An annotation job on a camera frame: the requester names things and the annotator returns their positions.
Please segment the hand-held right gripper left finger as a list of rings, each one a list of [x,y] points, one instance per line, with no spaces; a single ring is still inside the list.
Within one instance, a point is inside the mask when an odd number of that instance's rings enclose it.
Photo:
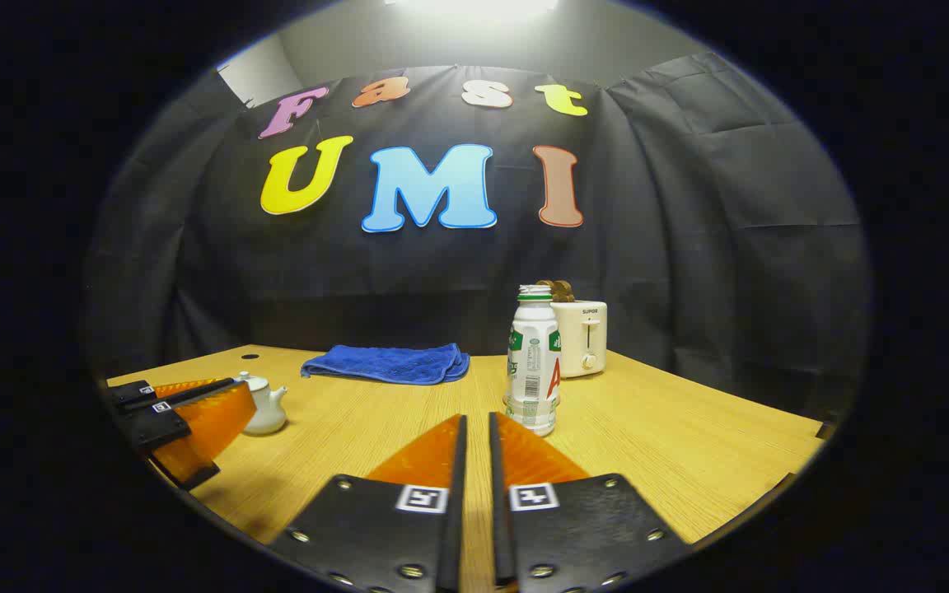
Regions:
[[[455,414],[368,475],[333,476],[270,548],[345,593],[458,593],[467,434]]]

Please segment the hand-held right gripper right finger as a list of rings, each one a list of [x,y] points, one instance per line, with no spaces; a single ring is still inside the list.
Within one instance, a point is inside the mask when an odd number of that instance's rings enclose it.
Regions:
[[[622,475],[591,475],[489,415],[493,558],[502,593],[617,593],[692,548]]]

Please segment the white spouted teacup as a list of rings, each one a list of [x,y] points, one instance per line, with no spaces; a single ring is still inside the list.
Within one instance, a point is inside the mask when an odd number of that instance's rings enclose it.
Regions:
[[[287,392],[288,388],[285,385],[271,388],[269,384],[268,390],[250,393],[255,405],[255,413],[242,432],[248,436],[266,436],[279,431],[287,421],[287,415],[283,409],[283,397]]]

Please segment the white water bottle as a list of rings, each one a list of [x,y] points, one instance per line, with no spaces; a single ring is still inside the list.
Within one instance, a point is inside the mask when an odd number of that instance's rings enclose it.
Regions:
[[[561,393],[561,335],[551,304],[535,284],[519,286],[506,350],[506,416],[539,437],[556,427]]]

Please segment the blue towel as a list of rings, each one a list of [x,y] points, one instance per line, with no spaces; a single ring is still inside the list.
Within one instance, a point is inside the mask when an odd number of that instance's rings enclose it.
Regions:
[[[449,343],[441,347],[354,347],[336,345],[305,361],[300,375],[343,376],[398,385],[437,385],[458,381],[470,368],[470,355]]]

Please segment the white toaster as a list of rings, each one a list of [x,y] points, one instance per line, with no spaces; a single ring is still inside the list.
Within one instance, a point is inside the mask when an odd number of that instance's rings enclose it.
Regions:
[[[605,368],[609,307],[605,301],[554,301],[561,335],[562,378],[599,374]]]

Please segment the black backdrop cloth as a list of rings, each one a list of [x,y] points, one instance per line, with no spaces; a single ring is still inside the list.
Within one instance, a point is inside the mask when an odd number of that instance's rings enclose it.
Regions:
[[[517,287],[609,308],[609,350],[834,420],[871,285],[858,208],[813,132],[713,54],[572,115],[508,68],[392,68],[247,109],[206,78],[110,185],[84,282],[119,376],[244,344],[504,354]]]

